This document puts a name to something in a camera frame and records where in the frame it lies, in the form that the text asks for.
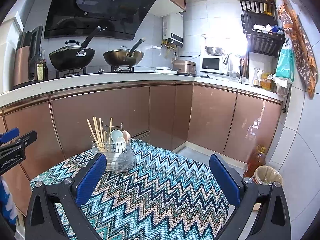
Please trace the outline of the blue gloved left hand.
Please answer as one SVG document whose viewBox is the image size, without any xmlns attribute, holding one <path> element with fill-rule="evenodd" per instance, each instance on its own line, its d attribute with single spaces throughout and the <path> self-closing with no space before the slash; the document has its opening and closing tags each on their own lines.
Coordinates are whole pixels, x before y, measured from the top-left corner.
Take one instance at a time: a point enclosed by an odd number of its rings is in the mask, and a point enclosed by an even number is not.
<svg viewBox="0 0 320 240">
<path fill-rule="evenodd" d="M 1 177 L 1 214 L 10 226 L 16 225 L 17 209 L 4 178 Z"/>
</svg>

